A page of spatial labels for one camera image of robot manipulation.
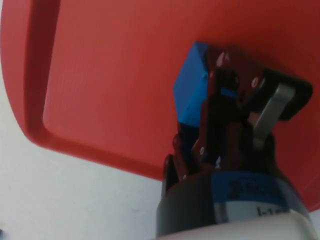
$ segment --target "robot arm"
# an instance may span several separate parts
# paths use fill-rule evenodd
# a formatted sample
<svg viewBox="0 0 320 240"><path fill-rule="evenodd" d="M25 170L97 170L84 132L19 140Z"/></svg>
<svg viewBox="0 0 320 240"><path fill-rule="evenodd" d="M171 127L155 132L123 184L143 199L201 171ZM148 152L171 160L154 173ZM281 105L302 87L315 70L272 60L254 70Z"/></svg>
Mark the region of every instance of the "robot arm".
<svg viewBox="0 0 320 240"><path fill-rule="evenodd" d="M196 43L174 86L178 133L174 154L164 163L157 237L202 234L197 229L203 227L206 233L222 231L224 224L249 229L254 222L261 228L274 218L293 218L287 224L301 223L298 232L311 224L277 166L272 129L297 114L312 92L308 82L265 68L236 49Z"/></svg>

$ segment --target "blue block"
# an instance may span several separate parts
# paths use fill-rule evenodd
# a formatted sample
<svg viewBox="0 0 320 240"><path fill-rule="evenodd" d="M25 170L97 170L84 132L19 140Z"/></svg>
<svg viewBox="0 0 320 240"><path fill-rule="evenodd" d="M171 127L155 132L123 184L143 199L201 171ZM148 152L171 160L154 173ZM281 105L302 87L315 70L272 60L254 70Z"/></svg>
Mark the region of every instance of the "blue block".
<svg viewBox="0 0 320 240"><path fill-rule="evenodd" d="M200 126L201 105L207 98L207 49L201 42L192 45L173 87L178 122L192 127Z"/></svg>

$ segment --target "red tray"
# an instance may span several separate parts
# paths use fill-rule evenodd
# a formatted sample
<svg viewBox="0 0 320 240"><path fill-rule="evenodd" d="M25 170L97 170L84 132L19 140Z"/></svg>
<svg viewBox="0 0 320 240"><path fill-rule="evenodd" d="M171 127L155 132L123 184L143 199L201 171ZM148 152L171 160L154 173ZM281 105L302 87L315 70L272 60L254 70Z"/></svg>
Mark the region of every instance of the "red tray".
<svg viewBox="0 0 320 240"><path fill-rule="evenodd" d="M237 45L314 85L275 130L279 166L314 210L319 29L319 0L4 0L3 77L32 142L160 179L177 130L173 83L192 43Z"/></svg>

